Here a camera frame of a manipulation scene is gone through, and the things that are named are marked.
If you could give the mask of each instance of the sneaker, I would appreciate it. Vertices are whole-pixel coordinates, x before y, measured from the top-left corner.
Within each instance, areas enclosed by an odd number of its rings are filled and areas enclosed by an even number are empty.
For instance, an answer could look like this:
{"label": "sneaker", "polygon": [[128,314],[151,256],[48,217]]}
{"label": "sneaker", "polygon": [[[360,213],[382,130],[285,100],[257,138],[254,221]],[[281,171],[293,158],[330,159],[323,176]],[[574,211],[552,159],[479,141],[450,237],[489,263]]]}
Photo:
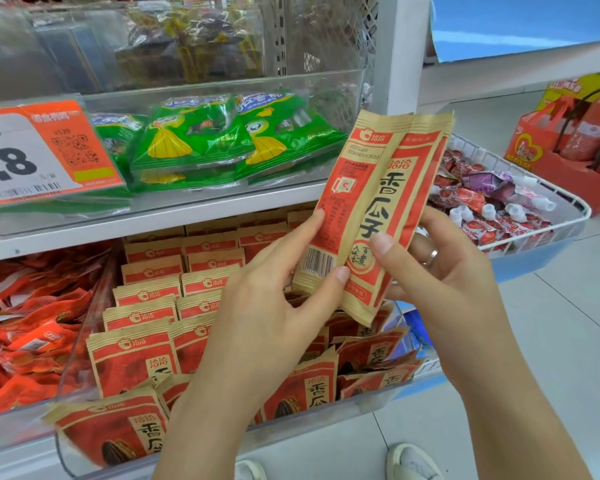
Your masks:
{"label": "sneaker", "polygon": [[387,480],[444,480],[442,472],[423,450],[402,443],[386,456]]}
{"label": "sneaker", "polygon": [[264,468],[251,460],[235,462],[235,480],[267,480]]}

